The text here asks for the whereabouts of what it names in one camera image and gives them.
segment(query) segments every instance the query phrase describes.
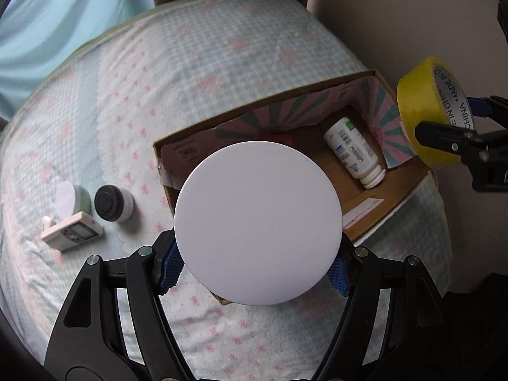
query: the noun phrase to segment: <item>round container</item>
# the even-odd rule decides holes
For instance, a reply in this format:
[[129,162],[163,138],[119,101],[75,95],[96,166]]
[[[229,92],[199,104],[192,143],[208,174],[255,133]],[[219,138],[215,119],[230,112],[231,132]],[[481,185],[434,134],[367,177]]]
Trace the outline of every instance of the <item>round container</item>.
[[323,138],[351,176],[360,179],[365,189],[372,189],[384,179],[378,156],[350,119],[340,119]]
[[342,211],[324,172],[295,149],[242,142],[208,156],[175,208],[178,249],[210,292],[272,305],[316,285],[337,256]]
[[90,195],[81,186],[64,181],[58,185],[55,196],[55,209],[60,220],[65,220],[78,212],[90,214]]
[[134,210],[134,198],[126,189],[114,185],[99,188],[94,199],[95,209],[109,222],[125,222]]

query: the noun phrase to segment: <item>wall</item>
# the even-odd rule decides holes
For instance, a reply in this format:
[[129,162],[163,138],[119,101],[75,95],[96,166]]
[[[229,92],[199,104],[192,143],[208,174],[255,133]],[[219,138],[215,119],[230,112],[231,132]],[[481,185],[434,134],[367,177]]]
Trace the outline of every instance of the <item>wall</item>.
[[[309,0],[308,8],[393,87],[434,55],[468,96],[508,97],[508,44],[497,0]],[[481,118],[476,126],[499,127]],[[439,170],[438,178],[454,252],[451,289],[469,291],[489,272],[508,274],[508,194],[474,192],[464,166]]]

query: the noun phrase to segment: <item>blue gripper pad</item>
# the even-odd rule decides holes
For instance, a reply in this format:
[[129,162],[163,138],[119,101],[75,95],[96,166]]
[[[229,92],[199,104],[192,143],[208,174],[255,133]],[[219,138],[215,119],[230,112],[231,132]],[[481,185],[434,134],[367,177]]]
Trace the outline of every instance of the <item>blue gripper pad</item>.
[[161,279],[157,284],[161,294],[166,294],[169,288],[176,285],[183,268],[184,260],[180,255],[178,246],[173,244],[162,261]]
[[347,297],[350,289],[350,283],[347,279],[346,274],[346,265],[344,260],[337,256],[332,263],[332,266],[326,273],[328,279],[337,291],[339,291],[343,296]]

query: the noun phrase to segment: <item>white round lid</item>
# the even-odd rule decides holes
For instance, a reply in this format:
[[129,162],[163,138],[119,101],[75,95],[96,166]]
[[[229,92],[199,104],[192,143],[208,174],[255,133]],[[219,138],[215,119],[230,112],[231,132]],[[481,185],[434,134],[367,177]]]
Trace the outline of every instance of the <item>white round lid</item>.
[[342,238],[334,187],[311,159],[243,142],[203,160],[175,208],[178,249],[207,289],[245,305],[293,299],[321,280]]
[[58,185],[55,207],[60,220],[65,220],[75,213],[76,191],[73,184],[67,180]]

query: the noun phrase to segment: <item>packing tape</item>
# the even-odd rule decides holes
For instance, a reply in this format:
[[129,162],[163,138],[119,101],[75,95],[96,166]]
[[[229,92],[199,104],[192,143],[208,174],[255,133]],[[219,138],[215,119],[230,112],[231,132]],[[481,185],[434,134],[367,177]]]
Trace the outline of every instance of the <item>packing tape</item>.
[[416,125],[424,120],[474,129],[467,97],[439,59],[428,57],[400,79],[397,103],[406,137],[427,166],[460,163],[460,156],[422,146],[415,138]]

